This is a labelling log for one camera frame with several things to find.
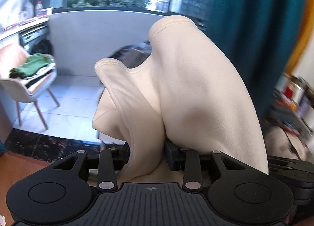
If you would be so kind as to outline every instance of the orange curtain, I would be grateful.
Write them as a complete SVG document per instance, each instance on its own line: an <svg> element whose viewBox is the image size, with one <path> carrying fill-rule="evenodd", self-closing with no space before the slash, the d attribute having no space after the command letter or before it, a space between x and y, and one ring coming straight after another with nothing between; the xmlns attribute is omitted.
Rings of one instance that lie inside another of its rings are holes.
<svg viewBox="0 0 314 226"><path fill-rule="evenodd" d="M285 72L289 75L291 75L294 67L301 58L302 52L306 47L307 42L312 34L313 24L314 24L314 0L307 0L302 23L300 26L297 44L285 67Z"/></svg>

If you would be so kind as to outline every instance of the chair backrest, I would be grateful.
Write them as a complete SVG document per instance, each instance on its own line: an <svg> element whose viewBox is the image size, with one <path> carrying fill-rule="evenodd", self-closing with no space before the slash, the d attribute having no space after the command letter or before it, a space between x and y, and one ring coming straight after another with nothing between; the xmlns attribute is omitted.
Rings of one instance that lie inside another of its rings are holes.
<svg viewBox="0 0 314 226"><path fill-rule="evenodd" d="M0 79L9 78L10 70L26 62L29 54L19 44L14 43L0 49Z"/></svg>

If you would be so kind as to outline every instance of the black marble threshold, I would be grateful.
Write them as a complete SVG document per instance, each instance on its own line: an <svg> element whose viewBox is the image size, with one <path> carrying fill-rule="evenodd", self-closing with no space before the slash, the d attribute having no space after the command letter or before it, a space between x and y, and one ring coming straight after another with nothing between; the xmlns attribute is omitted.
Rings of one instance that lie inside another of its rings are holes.
<svg viewBox="0 0 314 226"><path fill-rule="evenodd" d="M4 147L14 153L18 153L37 160L53 163L78 150L87 151L88 155L99 154L100 143L90 144L81 140L52 137L20 129L12 129Z"/></svg>

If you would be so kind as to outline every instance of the crosshair logo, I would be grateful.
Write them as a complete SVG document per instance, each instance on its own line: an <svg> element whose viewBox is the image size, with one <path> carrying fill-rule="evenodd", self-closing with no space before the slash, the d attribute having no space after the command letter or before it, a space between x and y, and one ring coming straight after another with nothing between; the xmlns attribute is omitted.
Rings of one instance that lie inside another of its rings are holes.
<svg viewBox="0 0 314 226"><path fill-rule="evenodd" d="M150 191L153 191L153 190L156 190L157 188L152 185L152 186L148 187L147 189L150 190Z"/></svg>

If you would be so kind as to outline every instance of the white chair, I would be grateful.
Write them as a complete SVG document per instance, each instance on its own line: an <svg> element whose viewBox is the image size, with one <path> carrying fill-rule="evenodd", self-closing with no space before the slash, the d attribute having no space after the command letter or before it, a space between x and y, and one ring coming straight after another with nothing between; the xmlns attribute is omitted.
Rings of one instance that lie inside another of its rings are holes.
<svg viewBox="0 0 314 226"><path fill-rule="evenodd" d="M56 97L49 89L51 83L57 76L57 71L49 73L44 76L38 83L40 83L33 92L30 92L25 85L23 85L18 79L10 78L10 70L15 67L20 67L26 62L29 54L19 44L10 44L0 49L0 84L4 87L10 97L16 101L16 110L18 114L18 123L21 126L21 116L19 102L22 103L34 103L35 108L39 114L45 129L48 129L48 125L44 120L44 117L38 107L37 98L44 92L48 91L57 106L60 106Z"/></svg>

